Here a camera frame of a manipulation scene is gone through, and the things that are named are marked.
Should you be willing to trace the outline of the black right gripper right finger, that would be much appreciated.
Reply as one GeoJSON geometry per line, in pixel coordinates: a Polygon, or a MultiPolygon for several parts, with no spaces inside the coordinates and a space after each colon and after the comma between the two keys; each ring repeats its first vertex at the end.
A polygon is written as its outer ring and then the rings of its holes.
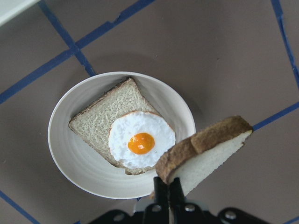
{"type": "Polygon", "coordinates": [[[169,191],[173,223],[182,224],[185,220],[185,196],[178,177],[170,184],[169,191]]]}

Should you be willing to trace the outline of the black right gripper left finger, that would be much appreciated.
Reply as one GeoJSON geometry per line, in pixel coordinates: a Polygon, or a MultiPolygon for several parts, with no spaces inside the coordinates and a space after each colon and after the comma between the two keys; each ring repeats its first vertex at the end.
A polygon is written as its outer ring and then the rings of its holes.
{"type": "Polygon", "coordinates": [[[169,223],[168,186],[160,177],[154,178],[155,203],[153,205],[153,216],[155,223],[169,223]]]}

